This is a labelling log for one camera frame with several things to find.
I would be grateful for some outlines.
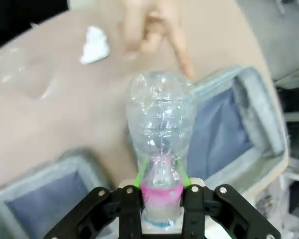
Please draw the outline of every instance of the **crumpled white paper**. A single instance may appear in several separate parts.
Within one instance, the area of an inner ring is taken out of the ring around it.
[[[86,65],[102,60],[109,54],[110,46],[107,44],[107,36],[104,31],[97,26],[89,26],[80,62]]]

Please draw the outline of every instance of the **table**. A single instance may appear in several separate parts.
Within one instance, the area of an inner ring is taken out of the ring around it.
[[[265,77],[270,93],[276,94],[257,41],[234,0],[187,0],[177,4],[196,79],[234,64],[253,65]],[[0,76],[0,185],[81,146],[96,152],[116,185],[135,177],[137,170],[125,142],[125,89],[140,72],[179,72],[179,67],[166,42],[154,55],[124,61],[117,30],[121,19],[117,1],[100,0],[93,7],[61,14],[0,50],[1,56],[18,47],[54,64],[47,90],[42,91],[42,82],[32,83],[37,92],[44,92],[42,98],[29,97],[22,87],[17,90],[3,84]],[[111,54],[84,66],[79,58],[89,25],[104,29]],[[287,164],[288,158],[246,196],[252,198],[263,190]]]

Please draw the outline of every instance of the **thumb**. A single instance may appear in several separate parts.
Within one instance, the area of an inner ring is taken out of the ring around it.
[[[123,41],[128,53],[135,53],[141,47],[144,37],[146,11],[141,4],[126,4],[123,21]]]

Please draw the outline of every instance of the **floor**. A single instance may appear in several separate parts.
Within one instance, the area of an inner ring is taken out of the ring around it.
[[[282,15],[275,0],[237,0],[251,25],[274,80],[299,68],[299,6],[285,5]]]

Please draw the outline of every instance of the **clear plastic bottle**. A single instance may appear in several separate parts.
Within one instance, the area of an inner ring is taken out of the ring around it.
[[[190,85],[171,73],[149,72],[131,82],[127,117],[138,157],[143,217],[168,227],[181,214],[186,158],[196,105]]]

